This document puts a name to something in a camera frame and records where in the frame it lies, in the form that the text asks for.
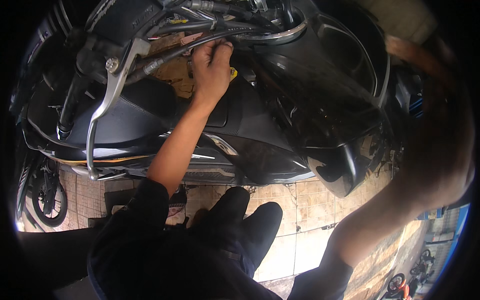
black shirt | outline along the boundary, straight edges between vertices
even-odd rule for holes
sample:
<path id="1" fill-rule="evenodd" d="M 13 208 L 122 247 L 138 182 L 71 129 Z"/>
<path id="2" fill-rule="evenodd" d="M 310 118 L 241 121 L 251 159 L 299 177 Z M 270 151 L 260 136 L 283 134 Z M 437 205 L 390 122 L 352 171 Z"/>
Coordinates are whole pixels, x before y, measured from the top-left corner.
<path id="1" fill-rule="evenodd" d="M 168 193 L 144 179 L 100 232 L 88 274 L 101 299 L 281 299 L 186 230 L 164 231 Z M 295 278 L 289 300 L 341 300 L 353 272 L 334 254 Z"/>

brake lever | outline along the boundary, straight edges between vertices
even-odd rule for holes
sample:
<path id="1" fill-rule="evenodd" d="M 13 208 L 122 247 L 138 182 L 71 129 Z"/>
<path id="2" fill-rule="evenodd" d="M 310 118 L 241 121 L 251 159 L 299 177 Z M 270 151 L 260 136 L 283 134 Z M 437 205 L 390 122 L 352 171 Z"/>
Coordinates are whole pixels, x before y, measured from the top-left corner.
<path id="1" fill-rule="evenodd" d="M 127 78 L 130 67 L 132 66 L 133 60 L 137 54 L 147 55 L 149 50 L 150 43 L 136 37 L 133 40 L 122 69 L 116 73 L 108 72 L 107 90 L 105 92 L 105 96 L 103 97 L 103 101 L 100 106 L 92 114 L 90 125 L 88 126 L 86 155 L 88 177 L 91 180 L 102 180 L 102 178 L 99 178 L 98 172 L 95 170 L 93 165 L 93 150 L 95 147 L 95 133 L 98 119 L 105 116 L 106 113 L 115 105 L 115 103 L 117 103 L 123 86 L 125 85 L 125 79 Z"/>

forearm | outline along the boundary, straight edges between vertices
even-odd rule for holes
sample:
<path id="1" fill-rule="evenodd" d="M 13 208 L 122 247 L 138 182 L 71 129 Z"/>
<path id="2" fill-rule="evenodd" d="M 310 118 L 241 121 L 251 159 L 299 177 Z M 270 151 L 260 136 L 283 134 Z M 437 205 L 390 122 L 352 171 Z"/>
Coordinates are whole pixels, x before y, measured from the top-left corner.
<path id="1" fill-rule="evenodd" d="M 185 175 L 210 112 L 201 99 L 194 99 L 148 169 L 147 178 L 163 184 L 169 197 Z"/>
<path id="2" fill-rule="evenodd" d="M 346 264 L 355 267 L 382 239 L 413 220 L 422 210 L 407 195 L 405 186 L 394 180 L 336 226 L 327 251 L 334 251 Z"/>

person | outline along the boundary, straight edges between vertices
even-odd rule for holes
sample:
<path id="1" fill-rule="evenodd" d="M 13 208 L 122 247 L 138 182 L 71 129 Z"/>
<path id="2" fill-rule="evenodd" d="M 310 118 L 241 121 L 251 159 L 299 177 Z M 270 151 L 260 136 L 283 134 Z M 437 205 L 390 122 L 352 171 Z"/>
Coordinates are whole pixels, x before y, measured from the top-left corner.
<path id="1" fill-rule="evenodd" d="M 232 187 L 190 228 L 163 230 L 168 200 L 181 183 L 209 114 L 228 88 L 232 51 L 224 39 L 195 49 L 196 92 L 189 108 L 135 196 L 111 217 L 89 253 L 89 278 L 101 299 L 280 299 L 252 278 L 281 222 L 278 204 L 265 203 L 243 219 L 249 193 Z M 474 170 L 466 96 L 431 84 L 424 98 L 428 105 L 401 170 L 337 224 L 320 265 L 296 276 L 288 299 L 342 299 L 353 268 L 377 243 L 420 213 L 449 205 L 465 192 Z M 445 113 L 454 102 L 458 109 Z"/>

